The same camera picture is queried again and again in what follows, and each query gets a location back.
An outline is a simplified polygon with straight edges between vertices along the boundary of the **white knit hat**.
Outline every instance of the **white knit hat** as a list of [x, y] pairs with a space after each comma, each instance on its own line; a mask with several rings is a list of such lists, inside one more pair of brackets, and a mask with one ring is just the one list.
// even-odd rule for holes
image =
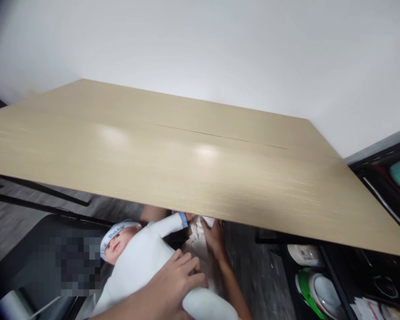
[[120, 223], [117, 223], [115, 225], [113, 225], [111, 227], [111, 229], [107, 232], [107, 234], [102, 238], [101, 241], [101, 258], [104, 259], [105, 261], [107, 261], [107, 259], [105, 258], [105, 249], [108, 246], [108, 244], [110, 243], [111, 239], [117, 234], [117, 232], [126, 229], [126, 228], [130, 228], [130, 227], [140, 227], [141, 225], [137, 222], [133, 222], [131, 219], [127, 219], [125, 221], [122, 221]]

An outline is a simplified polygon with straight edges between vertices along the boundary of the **doll head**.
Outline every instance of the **doll head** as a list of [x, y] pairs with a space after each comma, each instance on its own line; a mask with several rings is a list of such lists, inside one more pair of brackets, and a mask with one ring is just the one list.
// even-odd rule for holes
[[110, 264], [116, 264], [126, 245], [140, 229], [141, 225], [130, 219], [113, 225], [101, 241], [101, 258]]

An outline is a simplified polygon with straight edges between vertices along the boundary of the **white wall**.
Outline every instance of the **white wall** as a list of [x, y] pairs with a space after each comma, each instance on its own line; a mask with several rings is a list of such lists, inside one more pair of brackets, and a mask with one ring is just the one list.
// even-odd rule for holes
[[2, 100], [82, 77], [309, 118], [347, 157], [400, 130], [400, 0], [2, 1]]

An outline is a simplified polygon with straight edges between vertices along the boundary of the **cloth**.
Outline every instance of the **cloth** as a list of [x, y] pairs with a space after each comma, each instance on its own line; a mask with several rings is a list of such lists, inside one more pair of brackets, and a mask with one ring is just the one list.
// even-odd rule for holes
[[111, 239], [117, 234], [117, 232], [125, 228], [136, 227], [136, 226], [140, 227], [141, 225], [137, 222], [133, 222], [131, 219], [127, 219], [125, 221], [113, 225], [111, 229], [107, 232], [107, 234], [102, 238], [101, 250], [100, 250], [101, 258], [107, 261], [107, 259], [105, 258], [105, 249], [110, 243]]
[[[206, 224], [211, 228], [215, 219], [203, 217]], [[216, 294], [222, 293], [222, 288], [217, 281], [217, 272], [214, 265], [214, 257], [208, 250], [206, 237], [204, 236], [204, 229], [200, 222], [200, 216], [196, 216], [190, 221], [191, 235], [182, 246], [182, 252], [190, 252], [192, 256], [197, 256], [200, 259], [200, 269], [208, 279], [209, 290]]]
[[[149, 223], [130, 240], [117, 260], [91, 316], [108, 310], [151, 280], [175, 253], [162, 238], [181, 230], [183, 223], [182, 215], [174, 214]], [[206, 288], [190, 291], [182, 306], [195, 320], [238, 320], [235, 309]]]

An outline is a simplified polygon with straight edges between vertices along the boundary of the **light wood tabletop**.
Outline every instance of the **light wood tabletop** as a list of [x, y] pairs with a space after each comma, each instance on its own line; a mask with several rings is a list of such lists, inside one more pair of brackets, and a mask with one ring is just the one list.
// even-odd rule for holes
[[0, 109], [0, 174], [400, 255], [301, 118], [79, 80]]

